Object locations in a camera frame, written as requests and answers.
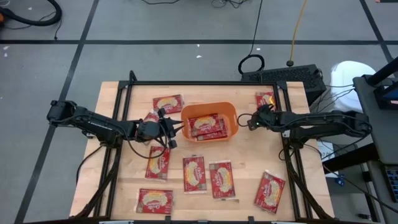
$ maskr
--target black metal frame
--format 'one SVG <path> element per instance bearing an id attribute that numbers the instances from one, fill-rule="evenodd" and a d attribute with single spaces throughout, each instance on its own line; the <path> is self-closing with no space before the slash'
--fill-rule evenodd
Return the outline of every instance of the black metal frame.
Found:
<path id="1" fill-rule="evenodd" d="M 122 120 L 127 119 L 127 113 L 129 110 L 129 102 L 131 98 L 131 92 L 132 92 L 132 87 L 133 85 L 264 85 L 264 86 L 272 86 L 274 89 L 274 96 L 275 96 L 275 101 L 277 103 L 277 110 L 282 110 L 281 103 L 280 103 L 280 97 L 279 97 L 279 88 L 282 89 L 282 92 L 284 94 L 284 100 L 285 100 L 285 106 L 287 111 L 291 111 L 291 105 L 290 105 L 290 100 L 289 100 L 289 93 L 287 91 L 287 84 L 286 82 L 277 82 L 277 83 L 254 83 L 254 82 L 242 82 L 242 81 L 237 81 L 237 82 L 202 82 L 202 81 L 193 81 L 193 82 L 186 82 L 186 81 L 137 81 L 136 76 L 132 71 L 130 71 L 130 79 L 128 81 L 119 81 L 118 85 L 118 92 L 116 94 L 116 100 L 115 100 L 115 106 L 114 106 L 114 111 L 113 111 L 113 118 L 116 119 L 118 117 L 119 109 L 120 109 L 120 102 L 121 102 L 121 96 L 123 90 L 127 87 L 126 91 L 126 98 L 124 101 L 124 108 L 123 108 L 123 116 Z M 289 156 L 289 141 L 287 138 L 283 137 L 281 134 L 282 138 L 282 145 L 284 148 L 284 155 L 286 159 L 286 165 L 288 166 L 289 163 L 291 162 L 290 156 Z M 115 149 L 115 159 L 113 166 L 111 170 L 107 173 L 109 169 L 109 162 L 111 158 L 111 151 L 112 149 L 106 149 L 106 153 L 104 156 L 104 163 L 102 167 L 102 173 L 101 173 L 101 178 L 100 178 L 100 183 L 99 183 L 99 188 L 97 192 L 94 194 L 93 198 L 90 200 L 91 202 L 95 203 L 95 207 L 92 206 L 91 209 L 94 207 L 94 213 L 93 217 L 88 217 L 88 215 L 91 212 L 91 209 L 84 209 L 81 213 L 79 213 L 76 217 L 71 217 L 71 219 L 68 220 L 57 220 L 57 221 L 52 221 L 48 223 L 84 223 L 84 222 L 92 222 L 95 220 L 93 223 L 98 222 L 98 220 L 102 221 L 109 221 L 111 218 L 112 214 L 112 209 L 113 209 L 113 200 L 114 200 L 114 194 L 116 190 L 116 181 L 118 178 L 118 170 L 119 170 L 119 163 L 120 163 L 120 157 L 121 157 L 121 150 L 122 147 L 118 147 Z M 297 170 L 298 170 L 298 177 L 306 187 L 305 183 L 305 175 L 304 175 L 304 170 L 303 170 L 303 164 L 302 164 L 302 159 L 300 155 L 300 150 L 299 149 L 293 149 L 294 154 L 295 154 L 295 161 L 297 165 Z M 106 204 L 106 212 L 105 216 L 100 216 L 100 211 L 101 211 L 101 204 L 102 204 L 102 194 L 105 190 L 105 188 L 110 184 L 109 188 L 109 197 L 108 197 L 108 202 Z M 305 206 L 305 214 L 306 218 L 302 218 L 300 215 L 300 207 L 299 207 L 299 201 L 297 198 L 297 191 L 296 191 L 296 184 L 289 176 L 289 185 L 290 185 L 290 194 L 292 196 L 292 205 L 293 205 L 293 211 L 294 211 L 294 217 L 296 222 L 306 222 L 306 223 L 336 223 L 336 220 L 324 220 L 324 219 L 313 219 L 312 216 L 312 209 L 311 206 L 308 202 L 308 200 L 303 197 L 303 202 Z M 154 221 L 154 220 L 134 220 L 134 223 L 165 223 L 165 224 L 171 224 L 171 223 L 212 223 L 212 224 L 217 224 L 217 223 L 249 223 L 249 224 L 255 224 L 255 223 L 272 223 L 272 222 L 259 222 L 259 221 L 254 221 L 254 217 L 249 216 L 247 221 L 233 221 L 233 222 L 222 222 L 222 221 L 172 221 L 170 216 L 165 216 L 164 221 Z"/>
<path id="2" fill-rule="evenodd" d="M 291 106 L 290 106 L 290 100 L 289 100 L 289 94 L 287 92 L 287 85 L 286 82 L 278 82 L 278 83 L 274 83 L 274 82 L 269 82 L 269 83 L 253 83 L 253 82 L 242 82 L 242 81 L 236 81 L 236 82 L 223 82 L 223 81 L 212 81 L 212 82 L 203 82 L 203 81 L 191 81 L 191 82 L 187 82 L 187 81 L 137 81 L 135 75 L 133 72 L 130 72 L 130 80 L 129 81 L 119 81 L 119 85 L 118 85 L 118 92 L 116 94 L 116 101 L 115 101 L 115 106 L 114 106 L 114 111 L 113 111 L 113 118 L 116 119 L 118 112 L 119 112 L 119 108 L 120 108 L 120 101 L 121 101 L 121 95 L 123 92 L 123 89 L 127 86 L 127 93 L 126 93 L 126 100 L 124 101 L 124 109 L 123 109 L 123 120 L 125 120 L 127 118 L 127 112 L 129 109 L 129 102 L 130 102 L 130 97 L 131 97 L 131 90 L 132 90 L 132 86 L 133 85 L 264 85 L 264 86 L 272 86 L 274 89 L 274 96 L 276 98 L 276 102 L 277 102 L 277 109 L 281 110 L 281 104 L 280 104 L 280 98 L 279 98 L 279 87 L 281 87 L 283 93 L 284 93 L 284 100 L 285 100 L 285 106 L 286 106 L 286 110 L 287 111 L 291 111 Z M 285 152 L 285 156 L 289 157 L 289 149 L 288 149 L 288 145 L 287 145 L 287 141 L 286 139 L 283 139 L 282 137 L 282 143 L 283 143 L 283 147 L 284 147 L 284 152 Z M 112 149 L 107 149 L 106 150 L 106 154 L 104 156 L 104 163 L 103 163 L 103 167 L 102 167 L 102 173 L 101 173 L 101 180 L 99 185 L 103 185 L 104 184 L 104 180 L 106 178 L 106 173 L 107 170 L 109 169 L 109 160 L 110 160 L 110 155 L 111 155 L 111 150 Z M 116 155 L 120 155 L 121 154 L 121 147 L 116 149 Z M 298 149 L 295 149 L 295 160 L 297 163 L 297 170 L 298 170 L 298 174 L 300 176 L 300 179 L 303 181 L 303 183 L 305 184 L 305 176 L 304 176 L 304 170 L 303 170 L 303 166 L 302 166 L 302 161 L 301 161 L 301 155 L 300 155 L 300 151 Z M 112 208 L 113 208 L 113 198 L 114 198 L 114 194 L 115 194 L 115 190 L 116 190 L 116 181 L 117 181 L 117 171 L 116 170 L 116 175 L 113 176 L 113 179 L 111 181 L 111 187 L 109 189 L 109 197 L 108 197 L 108 203 L 106 205 L 106 213 L 105 216 L 110 218 L 111 217 L 111 213 L 112 213 Z M 297 199 L 297 191 L 296 191 L 296 187 L 294 184 L 294 181 L 289 177 L 289 185 L 290 185 L 290 193 L 292 195 L 292 203 L 293 203 L 293 210 L 294 210 L 294 217 L 295 220 L 298 220 L 299 218 L 301 218 L 300 216 L 300 209 L 299 209 L 299 202 Z M 305 213 L 306 213 L 306 217 L 307 218 L 312 218 L 312 211 L 311 211 L 311 206 L 308 203 L 307 199 L 304 197 L 304 205 L 305 205 Z M 100 215 L 100 210 L 101 210 L 101 201 L 102 198 L 99 199 L 99 201 L 96 204 L 95 207 L 95 212 L 94 212 L 94 216 L 99 216 Z M 251 220 L 253 223 L 270 223 L 270 222 L 255 222 L 253 217 L 248 217 L 248 220 Z M 154 223 L 153 221 L 137 221 L 135 220 L 134 223 Z"/>
<path id="3" fill-rule="evenodd" d="M 377 149 L 374 143 L 369 143 L 353 151 L 329 159 L 323 162 L 322 164 L 328 169 L 330 169 L 330 171 L 335 172 L 347 167 L 363 164 L 367 161 L 378 160 L 378 159 L 379 159 L 379 154 L 377 153 Z M 326 169 L 324 169 L 323 171 L 326 174 L 330 173 Z"/>

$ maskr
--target orange bowl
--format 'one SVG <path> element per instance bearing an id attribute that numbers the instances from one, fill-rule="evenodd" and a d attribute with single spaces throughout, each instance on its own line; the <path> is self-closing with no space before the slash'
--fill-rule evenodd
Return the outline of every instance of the orange bowl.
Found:
<path id="1" fill-rule="evenodd" d="M 229 140 L 234 136 L 239 129 L 238 122 L 236 121 L 236 109 L 234 105 L 230 102 L 219 102 L 219 103 L 204 103 L 199 105 L 188 105 L 185 106 L 181 111 L 181 120 L 183 121 L 184 127 L 182 128 L 182 133 L 186 139 L 193 142 L 198 142 L 196 137 L 192 137 L 190 134 L 190 126 L 188 119 L 197 118 L 201 116 L 206 116 L 209 114 L 217 113 L 224 119 L 227 136 L 220 139 L 209 139 L 199 142 L 215 142 L 215 141 L 225 141 Z"/>

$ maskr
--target red snack package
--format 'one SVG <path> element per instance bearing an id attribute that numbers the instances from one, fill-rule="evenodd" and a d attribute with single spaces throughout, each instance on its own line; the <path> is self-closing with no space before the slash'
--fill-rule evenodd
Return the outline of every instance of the red snack package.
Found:
<path id="1" fill-rule="evenodd" d="M 202 193 L 207 190 L 203 156 L 183 158 L 184 192 Z"/>
<path id="2" fill-rule="evenodd" d="M 158 111 L 161 108 L 166 110 L 166 114 L 177 113 L 182 110 L 182 96 L 165 96 L 160 98 L 154 98 L 154 110 Z"/>
<path id="3" fill-rule="evenodd" d="M 153 122 L 158 122 L 159 121 L 159 115 L 155 113 L 153 110 L 148 113 L 148 115 L 144 118 L 144 122 L 146 121 L 153 121 Z M 147 146 L 149 145 L 150 141 L 144 142 L 144 144 Z"/>
<path id="4" fill-rule="evenodd" d="M 171 214 L 173 205 L 172 190 L 139 189 L 136 212 Z"/>
<path id="5" fill-rule="evenodd" d="M 222 130 L 218 114 L 211 114 L 200 118 L 191 118 L 188 120 L 188 123 L 191 127 L 192 137 Z"/>
<path id="6" fill-rule="evenodd" d="M 276 110 L 275 97 L 273 92 L 257 92 L 256 93 L 257 108 L 262 105 L 274 105 L 272 110 Z"/>
<path id="7" fill-rule="evenodd" d="M 276 213 L 285 180 L 264 172 L 254 204 L 268 212 Z"/>
<path id="8" fill-rule="evenodd" d="M 202 134 L 197 137 L 198 141 L 204 141 L 204 140 L 209 140 L 209 139 L 218 139 L 218 138 L 223 138 L 228 135 L 226 131 L 226 125 L 223 119 L 220 119 L 220 125 L 221 125 L 221 131 L 217 131 L 215 133 L 210 133 L 210 134 Z"/>
<path id="9" fill-rule="evenodd" d="M 151 146 L 149 157 L 154 157 L 164 150 L 161 146 Z M 147 172 L 145 178 L 155 180 L 167 180 L 167 171 L 169 169 L 170 149 L 167 148 L 163 155 L 148 160 Z"/>
<path id="10" fill-rule="evenodd" d="M 211 162 L 209 169 L 213 198 L 235 197 L 231 162 Z"/>

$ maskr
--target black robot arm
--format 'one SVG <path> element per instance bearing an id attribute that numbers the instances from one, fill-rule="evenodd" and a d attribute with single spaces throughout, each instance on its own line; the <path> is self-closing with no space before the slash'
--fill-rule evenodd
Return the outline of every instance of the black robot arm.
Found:
<path id="1" fill-rule="evenodd" d="M 162 137 L 168 139 L 167 147 L 170 149 L 177 147 L 177 143 L 172 138 L 182 128 L 174 129 L 174 125 L 180 124 L 181 121 L 165 118 L 163 109 L 158 111 L 158 115 L 158 122 L 144 122 L 142 119 L 117 121 L 77 106 L 73 101 L 53 100 L 47 119 L 50 125 L 56 127 L 74 126 L 81 129 L 84 135 L 93 134 L 102 145 L 108 147 L 118 147 L 118 144 L 121 144 L 119 139 L 136 142 L 155 139 L 163 142 Z"/>
<path id="2" fill-rule="evenodd" d="M 252 131 L 263 127 L 283 133 L 289 138 L 290 145 L 297 148 L 303 148 L 303 144 L 309 139 L 339 134 L 361 138 L 372 131 L 369 118 L 355 111 L 295 114 L 271 109 L 272 105 L 261 106 L 248 120 L 249 129 Z"/>

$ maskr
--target wooden table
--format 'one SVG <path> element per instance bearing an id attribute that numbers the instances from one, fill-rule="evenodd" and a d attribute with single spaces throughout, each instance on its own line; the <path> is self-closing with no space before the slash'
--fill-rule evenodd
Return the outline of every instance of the wooden table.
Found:
<path id="1" fill-rule="evenodd" d="M 117 82 L 103 82 L 96 105 L 96 113 L 112 117 L 117 86 Z M 133 86 L 127 120 L 144 118 L 152 109 L 153 98 L 175 94 L 183 95 L 185 105 L 229 101 L 235 105 L 237 114 L 253 113 L 256 111 L 254 94 L 257 91 L 273 91 L 273 89 L 271 86 L 242 85 Z M 292 111 L 295 113 L 308 113 L 303 84 L 299 82 L 288 83 L 288 92 Z M 280 91 L 279 93 L 281 99 L 283 99 L 282 92 Z M 124 96 L 122 96 L 119 119 L 121 119 L 121 112 L 123 111 L 123 99 Z M 283 100 L 281 103 L 282 109 L 284 109 Z M 170 114 L 170 117 L 178 120 L 180 119 L 180 113 Z M 240 128 L 238 133 L 226 142 L 188 142 L 181 133 L 177 135 L 175 140 L 178 147 L 172 149 L 166 183 L 146 180 L 144 176 L 147 160 L 141 159 L 134 154 L 128 144 L 123 144 L 112 219 L 164 220 L 165 216 L 160 214 L 135 213 L 134 205 L 136 204 L 137 191 L 139 188 L 147 188 L 172 189 L 174 191 L 175 201 L 171 214 L 172 220 L 245 221 L 248 220 L 248 216 L 253 216 L 256 221 L 294 220 L 288 183 L 285 184 L 276 215 L 265 212 L 253 204 L 261 175 L 265 170 L 269 170 L 288 181 L 286 164 L 278 159 L 278 153 L 282 149 L 280 133 L 274 133 L 262 128 L 255 131 L 249 131 L 248 128 Z M 307 144 L 317 147 L 316 140 L 310 140 Z M 85 156 L 95 150 L 98 145 L 99 142 L 96 139 L 89 139 Z M 145 146 L 136 142 L 132 142 L 132 145 L 140 153 L 148 155 L 150 145 Z M 77 214 L 97 190 L 104 152 L 105 150 L 103 149 L 95 154 L 81 168 L 70 215 Z M 183 192 L 182 158 L 192 154 L 201 154 L 205 157 L 208 185 L 206 194 L 184 194 Z M 319 154 L 305 146 L 301 149 L 301 155 L 309 191 L 325 211 L 334 216 Z M 216 201 L 213 200 L 211 194 L 210 175 L 207 170 L 208 163 L 227 159 L 232 162 L 236 198 L 238 200 Z M 301 217 L 305 217 L 302 194 L 298 188 L 297 193 Z M 105 192 L 102 208 L 106 205 L 107 197 L 108 193 Z"/>

